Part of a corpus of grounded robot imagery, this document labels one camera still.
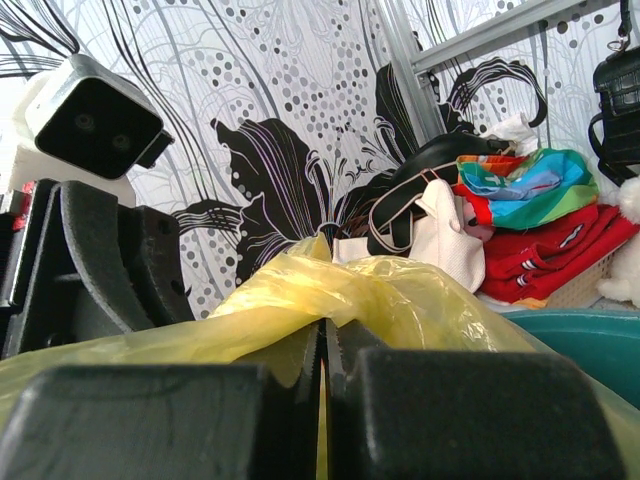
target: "black bag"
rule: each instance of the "black bag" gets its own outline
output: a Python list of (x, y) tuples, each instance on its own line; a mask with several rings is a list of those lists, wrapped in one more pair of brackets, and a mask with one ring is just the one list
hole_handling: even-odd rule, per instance
[[(467, 133), (439, 135), (411, 155), (391, 178), (391, 188), (369, 211), (367, 249), (371, 255), (401, 255), (413, 244), (414, 214), (424, 214), (414, 202), (422, 196), (430, 180), (441, 178), (449, 184), (458, 181), (456, 160), (461, 155), (507, 155), (513, 150), (508, 141), (480, 138)], [(389, 230), (392, 244), (382, 240)]]
[[(598, 155), (598, 168), (618, 186), (637, 175), (629, 166), (640, 164), (640, 48), (627, 50), (631, 32), (629, 1), (620, 1), (620, 38), (608, 45), (614, 53), (593, 74), (602, 112), (589, 124), (589, 142)], [(600, 121), (604, 129), (602, 143), (594, 131)]]

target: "red cloth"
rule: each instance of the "red cloth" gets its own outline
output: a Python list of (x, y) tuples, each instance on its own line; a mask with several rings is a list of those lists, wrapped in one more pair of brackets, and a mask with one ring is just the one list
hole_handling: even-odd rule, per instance
[(478, 225), (493, 225), (493, 214), (489, 208), (488, 198), (474, 195), (471, 193), (471, 190), (469, 190), (469, 187), (463, 183), (459, 183), (453, 187), (453, 194), (465, 198), (467, 202), (473, 206)]
[(496, 232), (485, 244), (480, 290), (509, 303), (544, 300), (639, 230), (618, 207), (593, 204), (526, 232)]

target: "metal rod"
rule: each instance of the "metal rod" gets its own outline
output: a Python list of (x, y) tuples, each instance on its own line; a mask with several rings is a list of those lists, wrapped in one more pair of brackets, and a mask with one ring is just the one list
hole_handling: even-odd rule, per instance
[(473, 27), (460, 35), (411, 57), (416, 75), (509, 35), (521, 28), (544, 20), (556, 13), (571, 8), (584, 0), (527, 0), (506, 13), (502, 13), (482, 25)]
[(424, 145), (446, 131), (440, 109), (433, 92), (428, 87), (422, 88), (413, 73), (410, 59), (418, 53), (418, 46), (401, 2), (377, 0), (377, 5), (400, 94), (418, 145)]

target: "white plastic basket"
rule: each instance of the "white plastic basket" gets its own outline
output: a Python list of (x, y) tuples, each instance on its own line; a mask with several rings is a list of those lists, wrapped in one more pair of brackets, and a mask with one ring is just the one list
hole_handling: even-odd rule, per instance
[(600, 279), (609, 275), (614, 253), (611, 252), (603, 257), (569, 283), (553, 292), (546, 308), (589, 308), (600, 300), (602, 295), (598, 292), (597, 284)]

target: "rainbow striped cloth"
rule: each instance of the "rainbow striped cloth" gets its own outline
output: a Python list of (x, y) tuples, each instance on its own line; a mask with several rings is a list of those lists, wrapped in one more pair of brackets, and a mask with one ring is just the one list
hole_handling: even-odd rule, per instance
[(527, 230), (553, 222), (598, 199), (598, 186), (574, 150), (538, 150), (528, 157), (465, 155), (457, 161), (456, 195), (480, 225)]

